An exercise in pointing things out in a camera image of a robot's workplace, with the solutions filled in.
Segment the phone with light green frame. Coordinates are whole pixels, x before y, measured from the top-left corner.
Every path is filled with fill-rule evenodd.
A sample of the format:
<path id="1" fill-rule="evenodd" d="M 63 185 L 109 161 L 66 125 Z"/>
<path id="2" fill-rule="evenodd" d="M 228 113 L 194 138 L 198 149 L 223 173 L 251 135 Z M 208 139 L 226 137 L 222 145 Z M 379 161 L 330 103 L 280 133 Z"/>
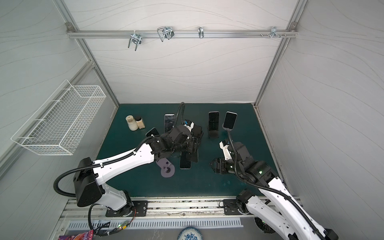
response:
<path id="1" fill-rule="evenodd" d="M 191 168 L 191 166 L 192 166 L 191 154 L 188 152 L 181 152 L 180 169 L 188 170 Z"/>

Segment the phone with dark frame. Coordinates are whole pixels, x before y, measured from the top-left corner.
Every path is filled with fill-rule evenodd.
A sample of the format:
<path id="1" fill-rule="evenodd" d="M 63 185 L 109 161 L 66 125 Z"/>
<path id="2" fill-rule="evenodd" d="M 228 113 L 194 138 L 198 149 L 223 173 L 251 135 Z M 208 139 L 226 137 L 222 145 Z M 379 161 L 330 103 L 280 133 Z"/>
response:
<path id="1" fill-rule="evenodd" d="M 189 161 L 192 163 L 198 163 L 199 162 L 199 150 L 195 150 L 193 153 L 190 153 Z"/>

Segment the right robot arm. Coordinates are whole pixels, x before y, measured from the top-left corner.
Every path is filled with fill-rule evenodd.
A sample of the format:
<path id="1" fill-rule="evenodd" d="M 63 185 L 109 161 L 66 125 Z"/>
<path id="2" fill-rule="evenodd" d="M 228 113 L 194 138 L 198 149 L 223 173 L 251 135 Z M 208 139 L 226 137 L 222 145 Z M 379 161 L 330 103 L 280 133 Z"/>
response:
<path id="1" fill-rule="evenodd" d="M 284 240 L 337 240 L 332 229 L 317 223 L 290 194 L 275 171 L 264 161 L 256 161 L 240 142 L 224 140 L 219 144 L 224 157 L 210 165 L 217 174 L 233 174 L 242 183 L 257 188 L 262 200 L 245 189 L 236 197 L 237 211 L 253 215 L 264 233 L 277 233 Z"/>

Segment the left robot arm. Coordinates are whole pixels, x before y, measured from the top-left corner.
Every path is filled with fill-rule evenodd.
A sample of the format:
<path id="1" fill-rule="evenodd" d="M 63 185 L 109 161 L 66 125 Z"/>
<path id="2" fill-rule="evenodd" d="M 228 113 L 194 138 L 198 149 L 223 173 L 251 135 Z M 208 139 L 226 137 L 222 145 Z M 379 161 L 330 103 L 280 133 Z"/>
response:
<path id="1" fill-rule="evenodd" d="M 80 171 L 74 176 L 78 207 L 102 205 L 119 215 L 128 215 L 134 204 L 127 191 L 107 184 L 112 178 L 141 165 L 168 158 L 175 152 L 196 156 L 203 129 L 192 121 L 172 128 L 161 135 L 146 137 L 135 149 L 102 160 L 80 161 Z"/>

